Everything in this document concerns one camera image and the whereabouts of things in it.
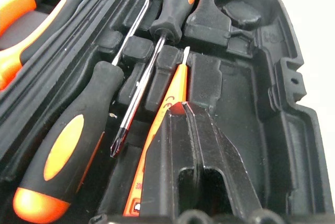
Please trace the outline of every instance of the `molded plastic compartment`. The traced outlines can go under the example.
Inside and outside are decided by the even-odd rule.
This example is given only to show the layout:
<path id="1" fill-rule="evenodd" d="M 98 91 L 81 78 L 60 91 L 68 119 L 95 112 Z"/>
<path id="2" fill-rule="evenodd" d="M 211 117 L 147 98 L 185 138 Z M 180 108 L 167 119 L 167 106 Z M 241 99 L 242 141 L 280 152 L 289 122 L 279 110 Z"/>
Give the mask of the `molded plastic compartment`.
<path id="1" fill-rule="evenodd" d="M 229 18 L 224 7 L 232 1 L 245 3 L 243 9 L 252 7 L 251 18 Z M 57 117 L 88 83 L 94 65 L 113 59 L 121 35 L 126 35 L 143 2 L 84 0 L 67 27 L 34 55 L 0 96 L 0 195 L 4 199 L 0 220 L 24 223 L 13 212 L 12 198 L 33 153 Z M 143 47 L 153 41 L 149 27 L 161 3 L 153 0 L 135 33 L 143 40 L 134 41 Z M 260 19 L 254 23 L 243 24 L 258 15 Z M 289 215 L 332 213 L 317 116 L 312 109 L 296 104 L 306 95 L 303 78 L 296 72 L 303 59 L 281 1 L 196 0 L 183 33 L 178 45 L 163 48 L 126 147 L 116 159 L 109 158 L 109 146 L 127 101 L 121 102 L 117 96 L 113 99 L 116 102 L 111 104 L 110 113 L 117 118 L 109 119 L 84 185 L 57 223 L 87 223 L 96 214 L 123 213 L 155 110 L 185 46 L 191 47 L 187 99 L 206 108 L 235 145 L 262 207 Z M 169 54 L 175 54 L 171 56 L 174 58 L 167 59 Z M 125 78 L 132 77 L 121 88 L 127 96 L 135 88 L 143 67 L 140 64 L 144 65 L 141 61 L 141 56 L 132 56 L 131 61 L 120 65 Z"/>

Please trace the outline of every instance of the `orange pliers handle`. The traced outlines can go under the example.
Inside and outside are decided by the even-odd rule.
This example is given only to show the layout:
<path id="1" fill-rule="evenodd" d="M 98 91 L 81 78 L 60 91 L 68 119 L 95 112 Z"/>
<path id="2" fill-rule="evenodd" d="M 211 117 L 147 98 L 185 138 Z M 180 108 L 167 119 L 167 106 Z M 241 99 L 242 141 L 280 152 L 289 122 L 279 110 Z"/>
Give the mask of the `orange pliers handle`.
<path id="1" fill-rule="evenodd" d="M 48 17 L 24 40 L 0 51 L 0 90 L 4 90 L 16 73 L 43 43 L 73 15 L 82 0 L 61 0 Z M 0 35 L 19 17 L 32 11 L 37 0 L 0 0 L 2 18 Z"/>

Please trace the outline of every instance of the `voltage tester screwdriver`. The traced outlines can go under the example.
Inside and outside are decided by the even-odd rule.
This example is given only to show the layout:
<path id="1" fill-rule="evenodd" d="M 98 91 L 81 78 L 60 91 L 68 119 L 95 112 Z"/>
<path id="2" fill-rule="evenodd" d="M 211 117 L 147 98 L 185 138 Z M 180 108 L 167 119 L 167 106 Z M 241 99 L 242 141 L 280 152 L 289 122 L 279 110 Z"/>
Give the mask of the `voltage tester screwdriver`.
<path id="1" fill-rule="evenodd" d="M 147 65 L 146 70 L 144 71 L 130 101 L 130 105 L 127 109 L 125 117 L 122 120 L 116 138 L 110 147 L 110 155 L 112 157 L 119 153 L 124 143 L 134 115 L 146 90 L 146 86 L 153 73 L 153 67 L 159 52 L 163 48 L 166 40 L 170 40 L 173 44 L 179 43 L 182 37 L 181 26 L 183 25 L 188 13 L 191 11 L 193 4 L 194 0 L 163 0 L 161 15 L 152 23 L 150 27 L 150 33 L 153 38 L 159 39 L 150 62 Z"/>
<path id="2" fill-rule="evenodd" d="M 183 62 L 178 66 L 169 89 L 163 99 L 163 102 L 156 114 L 156 117 L 151 125 L 148 137 L 144 144 L 140 162 L 137 166 L 136 174 L 130 188 L 127 204 L 124 210 L 124 216 L 139 216 L 142 183 L 144 176 L 144 164 L 146 161 L 147 150 L 160 127 L 166 111 L 177 102 L 186 101 L 186 88 L 187 88 L 187 65 L 186 61 L 189 54 L 189 47 L 184 50 Z"/>
<path id="3" fill-rule="evenodd" d="M 14 196 L 14 211 L 20 218 L 49 223 L 60 218 L 70 206 L 103 136 L 110 101 L 124 78 L 117 66 L 122 49 L 151 1 L 145 1 L 112 64 L 96 64 L 86 88 L 42 141 Z"/>

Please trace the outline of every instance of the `flathead screwdriver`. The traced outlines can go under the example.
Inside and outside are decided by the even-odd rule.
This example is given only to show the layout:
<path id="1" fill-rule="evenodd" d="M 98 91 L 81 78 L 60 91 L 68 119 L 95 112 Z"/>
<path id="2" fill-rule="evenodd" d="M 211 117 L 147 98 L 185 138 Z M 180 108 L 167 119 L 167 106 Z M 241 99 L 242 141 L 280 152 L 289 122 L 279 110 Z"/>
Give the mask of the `flathead screwdriver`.
<path id="1" fill-rule="evenodd" d="M 158 39 L 158 42 L 155 46 L 150 62 L 147 65 L 130 101 L 116 138 L 110 147 L 110 155 L 112 157 L 119 153 L 122 148 L 134 115 L 153 73 L 153 68 L 158 54 L 163 48 L 166 40 L 171 41 L 172 44 L 179 43 L 182 37 L 181 26 L 183 25 L 188 13 L 191 11 L 193 4 L 194 0 L 163 0 L 160 17 L 155 20 L 150 27 L 151 35 L 154 39 Z"/>
<path id="2" fill-rule="evenodd" d="M 146 0 L 113 63 L 98 62 L 82 93 L 42 141 L 18 187 L 13 206 L 22 219 L 50 223 L 69 208 L 91 165 L 106 127 L 112 97 L 124 79 L 117 65 L 152 0 Z"/>

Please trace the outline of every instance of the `orange and black handle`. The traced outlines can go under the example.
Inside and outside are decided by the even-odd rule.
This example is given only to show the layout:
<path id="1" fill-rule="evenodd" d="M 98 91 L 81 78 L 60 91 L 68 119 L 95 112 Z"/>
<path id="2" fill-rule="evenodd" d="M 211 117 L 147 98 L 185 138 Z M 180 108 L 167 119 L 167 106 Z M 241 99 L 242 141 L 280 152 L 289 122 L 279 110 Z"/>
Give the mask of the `orange and black handle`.
<path id="1" fill-rule="evenodd" d="M 82 0 L 61 0 L 50 15 L 23 41 L 0 51 L 0 90 L 4 90 L 32 55 L 73 15 Z M 26 12 L 34 10 L 38 0 L 0 0 L 4 14 L 0 34 Z"/>
<path id="2" fill-rule="evenodd" d="M 163 102 L 157 112 L 157 115 L 151 125 L 147 136 L 140 162 L 137 166 L 136 174 L 130 188 L 130 193 L 124 210 L 124 216 L 139 216 L 141 206 L 142 183 L 144 177 L 144 164 L 146 161 L 147 150 L 157 133 L 166 111 L 178 102 L 186 101 L 187 91 L 187 65 L 186 61 L 189 54 L 189 47 L 184 50 L 184 60 L 180 64 L 173 76 L 169 89 L 163 99 Z"/>
<path id="3" fill-rule="evenodd" d="M 181 27 L 195 0 L 164 0 L 160 17 L 151 27 L 151 35 L 158 40 L 161 35 L 177 44 L 182 37 Z"/>
<path id="4" fill-rule="evenodd" d="M 0 0 L 0 36 L 18 18 L 34 10 L 42 0 Z"/>
<path id="5" fill-rule="evenodd" d="M 53 125 L 18 187 L 15 213 L 50 223 L 70 206 L 93 160 L 107 123 L 110 101 L 124 78 L 122 69 L 98 62 L 87 87 Z"/>

